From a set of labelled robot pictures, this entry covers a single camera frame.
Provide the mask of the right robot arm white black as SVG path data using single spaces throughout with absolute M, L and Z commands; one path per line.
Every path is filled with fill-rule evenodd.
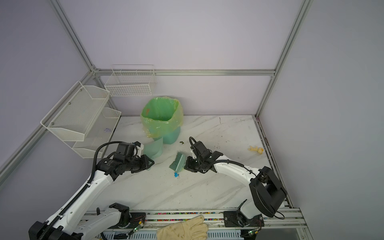
M 193 137 L 189 138 L 192 156 L 187 157 L 184 169 L 192 173 L 206 174 L 212 171 L 226 175 L 249 187 L 252 198 L 245 200 L 237 209 L 239 221 L 251 220 L 264 215 L 276 216 L 287 197 L 287 191 L 275 172 L 269 167 L 253 168 L 231 160 L 223 153 L 211 151 Z

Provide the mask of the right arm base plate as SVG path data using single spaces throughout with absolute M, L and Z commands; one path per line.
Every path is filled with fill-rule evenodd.
M 248 219 L 240 211 L 224 211 L 224 224 L 225 227 L 264 227 L 264 218 L 262 215 L 256 215 Z

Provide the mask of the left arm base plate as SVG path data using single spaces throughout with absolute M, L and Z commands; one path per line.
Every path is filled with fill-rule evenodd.
M 146 219 L 146 213 L 122 213 L 119 222 L 109 227 L 109 229 L 133 229 L 139 225 L 139 222 L 144 222 Z

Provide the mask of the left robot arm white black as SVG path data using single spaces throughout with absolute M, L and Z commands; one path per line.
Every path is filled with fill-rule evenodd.
M 89 179 L 80 189 L 45 222 L 35 222 L 29 229 L 31 240 L 91 240 L 105 230 L 131 228 L 132 233 L 144 226 L 146 214 L 134 217 L 128 206 L 113 203 L 94 219 L 81 224 L 83 216 L 101 193 L 125 172 L 136 174 L 150 169 L 154 161 L 143 154 L 144 145 L 140 142 L 117 141 L 117 150 L 106 158 L 98 160 L 97 148 L 93 158 Z

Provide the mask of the green hand brush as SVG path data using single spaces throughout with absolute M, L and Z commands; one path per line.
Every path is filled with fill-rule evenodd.
M 182 152 L 177 152 L 175 160 L 170 164 L 169 168 L 175 173 L 179 173 L 186 164 L 187 157 Z

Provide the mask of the green plastic dustpan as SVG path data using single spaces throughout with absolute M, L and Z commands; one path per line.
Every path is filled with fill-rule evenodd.
M 144 150 L 142 153 L 152 160 L 156 159 L 162 155 L 163 145 L 163 138 L 154 139 L 153 142 L 144 144 Z

